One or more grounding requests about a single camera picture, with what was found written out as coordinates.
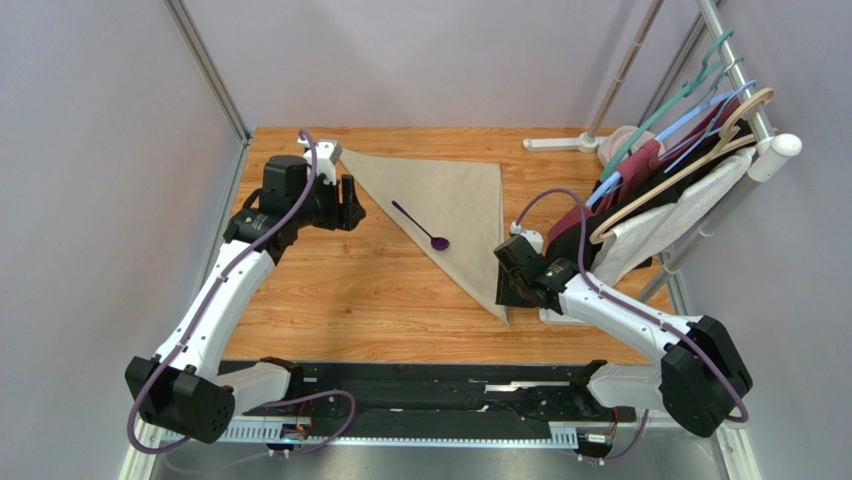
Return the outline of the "purple plastic spoon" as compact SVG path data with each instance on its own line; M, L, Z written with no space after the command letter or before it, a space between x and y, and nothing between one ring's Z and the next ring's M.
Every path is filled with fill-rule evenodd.
M391 201L391 205L410 220L417 228L419 228L430 241L430 246L436 251L445 251L450 247L450 241L447 238L434 236L425 229L411 214L409 214L396 200Z

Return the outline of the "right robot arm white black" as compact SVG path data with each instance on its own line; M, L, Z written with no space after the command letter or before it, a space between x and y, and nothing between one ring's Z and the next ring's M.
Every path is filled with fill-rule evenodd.
M703 438L743 409L753 380L721 321L656 310L572 261L546 260L520 235L494 254L499 285L538 309L543 323L596 327L648 360L646 366L592 366L583 383L600 405L664 411Z

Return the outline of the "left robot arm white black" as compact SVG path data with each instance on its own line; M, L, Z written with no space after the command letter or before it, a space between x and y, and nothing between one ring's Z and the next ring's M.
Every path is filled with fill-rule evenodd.
M300 229L352 231L365 219L353 176L324 172L323 160L269 159L263 182L230 219L215 266L183 320L149 358L133 358L125 380L134 398L127 435L147 454L135 424L179 434L179 443L211 444L232 419L258 408L299 407L319 399L304 386L304 370L265 357L250 367L219 371L227 343L249 301L278 265Z

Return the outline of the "beige linen napkin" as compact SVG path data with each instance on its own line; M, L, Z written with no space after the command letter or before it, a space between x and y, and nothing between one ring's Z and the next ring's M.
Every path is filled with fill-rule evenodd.
M499 164L370 156L349 149L340 161L438 268L484 310L510 324L508 310L495 303L499 266L493 250L505 240ZM447 238L449 249L434 250L392 200L432 235Z

